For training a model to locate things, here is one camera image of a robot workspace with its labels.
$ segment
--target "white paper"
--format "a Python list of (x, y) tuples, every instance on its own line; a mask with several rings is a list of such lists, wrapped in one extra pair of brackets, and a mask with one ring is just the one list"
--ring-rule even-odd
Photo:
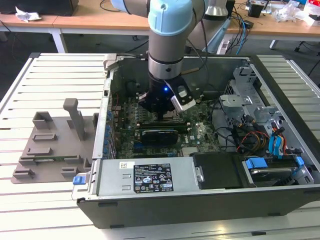
[(17, 7), (15, 7), (16, 10), (16, 16), (18, 19), (28, 23), (29, 21), (35, 21), (35, 20), (40, 20), (42, 19), (39, 15), (39, 13), (37, 12), (25, 12), (25, 11), (21, 11), (20, 9), (18, 9)]

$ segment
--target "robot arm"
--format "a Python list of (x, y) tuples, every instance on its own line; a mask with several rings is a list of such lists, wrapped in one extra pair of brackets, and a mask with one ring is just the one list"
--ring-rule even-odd
[(123, 12), (148, 18), (150, 88), (139, 103), (158, 116), (174, 108), (182, 112), (194, 106), (196, 102), (181, 71), (187, 38), (205, 16), (209, 0), (111, 0), (111, 3)]

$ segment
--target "desk leg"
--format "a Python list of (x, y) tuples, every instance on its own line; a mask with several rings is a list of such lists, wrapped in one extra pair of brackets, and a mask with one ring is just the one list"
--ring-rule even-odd
[(56, 49), (58, 50), (58, 53), (60, 53), (60, 54), (68, 53), (65, 39), (64, 39), (63, 34), (60, 31), (60, 28), (53, 28), (50, 30), (50, 33), (52, 34), (52, 37), (53, 37)]
[(269, 48), (272, 49), (272, 50), (275, 49), (278, 42), (279, 42), (278, 40), (272, 40)]
[(8, 38), (7, 38), (6, 34), (5, 34), (5, 32), (4, 31), (0, 31), (0, 42), (6, 42), (6, 41), (8, 41)]
[(218, 50), (216, 51), (216, 54), (225, 55), (232, 38), (233, 34), (225, 34), (218, 47)]

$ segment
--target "label sticker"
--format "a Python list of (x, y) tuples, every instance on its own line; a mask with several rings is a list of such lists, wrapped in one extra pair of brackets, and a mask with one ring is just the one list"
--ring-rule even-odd
[(134, 161), (121, 161), (119, 162), (119, 169), (133, 169), (134, 165)]
[(174, 190), (169, 163), (134, 165), (134, 191), (137, 194), (170, 192)]

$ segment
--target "wooden desk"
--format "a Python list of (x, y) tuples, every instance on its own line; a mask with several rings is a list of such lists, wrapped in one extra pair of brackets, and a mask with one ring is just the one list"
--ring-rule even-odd
[[(237, 0), (235, 7), (241, 16), (254, 23), (249, 38), (273, 40), (270, 48), (275, 47), (277, 40), (320, 41), (320, 27), (308, 26), (304, 21), (276, 22), (270, 14), (261, 14), (259, 18), (248, 17), (248, 12), (239, 7), (244, 0)], [(103, 5), (114, 9), (109, 1)], [(42, 16), (43, 20), (29, 23), (20, 21), (15, 15), (1, 15), (4, 22), (13, 32), (51, 33), (59, 53), (67, 53), (63, 34), (105, 34), (105, 35), (148, 35), (148, 20), (124, 12), (109, 12), (100, 8), (100, 0), (79, 0), (73, 16)], [(235, 20), (223, 39), (228, 42), (238, 33)], [(7, 31), (0, 25), (0, 31)]]
[[(49, 33), (54, 32), (54, 21), (57, 15), (41, 15), (41, 20), (21, 21), (15, 14), (0, 14), (0, 20), (12, 32)], [(5, 42), (7, 37), (4, 32), (8, 29), (0, 22), (0, 40)]]
[[(302, 20), (276, 22), (271, 14), (261, 13), (259, 18), (248, 16), (248, 11), (244, 10), (245, 6), (239, 7), (239, 3), (246, 2), (237, 0), (235, 4), (237, 12), (242, 16), (243, 20), (254, 23), (250, 31), (250, 35), (272, 35), (272, 36), (293, 36), (293, 37), (318, 37), (320, 38), (320, 27), (309, 26)], [(232, 20), (228, 34), (237, 34), (239, 25), (235, 19)]]
[(57, 15), (41, 15), (41, 20), (25, 22), (18, 19), (15, 14), (0, 14), (0, 20), (7, 27), (53, 28), (57, 17)]
[[(116, 10), (109, 1), (103, 7)], [(53, 26), (55, 28), (149, 31), (148, 19), (129, 15), (126, 12), (103, 10), (100, 8), (100, 0), (79, 0), (73, 16), (58, 16)]]

